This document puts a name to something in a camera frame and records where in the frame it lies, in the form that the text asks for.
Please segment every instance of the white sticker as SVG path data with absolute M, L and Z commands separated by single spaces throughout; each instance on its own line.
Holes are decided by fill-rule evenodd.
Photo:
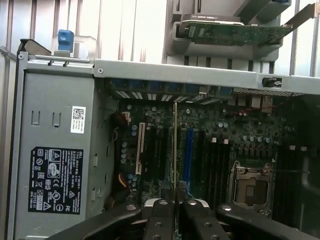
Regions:
M 86 107 L 72 106 L 71 129 L 74 134 L 83 134 L 85 132 Z

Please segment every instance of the power supply label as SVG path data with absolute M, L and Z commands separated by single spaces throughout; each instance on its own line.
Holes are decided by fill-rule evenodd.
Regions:
M 80 214 L 83 155 L 82 149 L 31 151 L 28 212 Z

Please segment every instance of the gray metal frame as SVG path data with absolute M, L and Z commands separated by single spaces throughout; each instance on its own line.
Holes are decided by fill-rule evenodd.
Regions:
M 113 144 L 107 144 L 113 136 L 109 118 L 118 104 L 104 92 L 103 79 L 92 78 L 93 63 L 88 60 L 27 52 L 20 52 L 17 59 L 7 239 L 38 240 L 103 209 L 114 169 Z M 86 107 L 83 134 L 70 133 L 72 106 Z M 32 124 L 34 110 L 41 111 L 36 125 Z M 53 113 L 60 113 L 58 128 L 53 125 Z M 28 212 L 30 154 L 36 146 L 83 149 L 79 215 Z
M 96 78 L 162 81 L 320 95 L 320 78 L 318 77 L 284 76 L 208 67 L 96 59 L 94 61 L 93 75 Z M 263 87 L 263 78 L 281 78 L 282 87 Z

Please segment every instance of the blue pcie slot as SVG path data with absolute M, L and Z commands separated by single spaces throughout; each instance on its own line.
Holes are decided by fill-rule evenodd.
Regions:
M 183 180 L 188 182 L 190 179 L 192 149 L 193 149 L 194 130 L 189 128 L 186 132 L 186 144 L 183 164 Z

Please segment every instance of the blue latch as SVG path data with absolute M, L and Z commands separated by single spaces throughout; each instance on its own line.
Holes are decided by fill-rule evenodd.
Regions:
M 74 39 L 75 34 L 69 30 L 59 30 L 58 32 L 58 50 L 69 51 L 72 53 L 74 51 Z

